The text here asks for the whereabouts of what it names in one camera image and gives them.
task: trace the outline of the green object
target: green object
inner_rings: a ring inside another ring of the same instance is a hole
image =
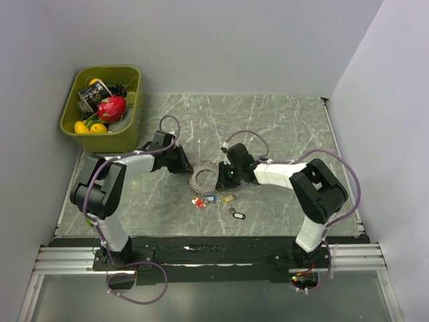
[[[78,107],[78,91],[87,87],[94,79],[101,79],[106,85],[124,85],[127,87],[127,106],[133,109],[131,122],[121,131],[115,133],[78,134],[74,124],[82,120],[83,112]],[[82,70],[74,80],[60,121],[61,130],[72,137],[82,148],[92,153],[130,152],[136,149],[143,109],[141,92],[141,75],[138,69],[131,66],[95,66]]]

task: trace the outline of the plastic container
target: plastic container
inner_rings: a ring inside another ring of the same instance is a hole
[[[82,120],[83,112],[78,107],[78,91],[87,87],[94,79],[101,79],[106,85],[127,85],[127,106],[133,109],[131,122],[121,131],[103,134],[78,134],[74,124]],[[74,80],[60,121],[61,130],[72,137],[82,148],[92,153],[130,152],[136,149],[143,109],[141,75],[131,66],[96,66],[82,70]]]

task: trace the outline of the gray wall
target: gray wall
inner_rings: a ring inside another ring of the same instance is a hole
[[[52,236],[77,147],[59,129],[76,72],[33,0],[0,10],[0,321],[17,319]]]
[[[78,68],[147,92],[331,96],[382,0],[40,0]]]
[[[429,3],[385,0],[328,110],[406,321],[429,316]]]

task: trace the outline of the gray marble surface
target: gray marble surface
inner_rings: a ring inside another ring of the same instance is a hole
[[[318,97],[285,95],[180,95],[159,94],[146,98],[141,115],[141,142],[153,138],[158,121],[165,114],[181,122],[179,143],[184,146],[191,164],[200,160],[218,162],[224,154],[222,142],[238,129],[252,129],[269,143],[273,160],[296,159],[312,148],[335,151],[322,101]],[[164,129],[172,131],[174,122],[166,120]],[[257,137],[240,134],[231,143],[243,142],[257,157],[265,148]],[[345,183],[341,165],[331,157],[322,158]],[[80,159],[80,166],[86,155]],[[119,216],[129,235],[296,235],[304,214],[292,190],[279,186],[256,186],[243,183],[233,192],[233,203],[246,220],[234,219],[223,202],[197,209],[188,185],[188,175],[170,174],[166,169],[135,176],[123,187]],[[222,198],[231,192],[219,193]],[[348,202],[343,210],[350,209]],[[358,235],[355,218],[334,225],[329,235]],[[93,236],[76,206],[67,202],[59,236]]]

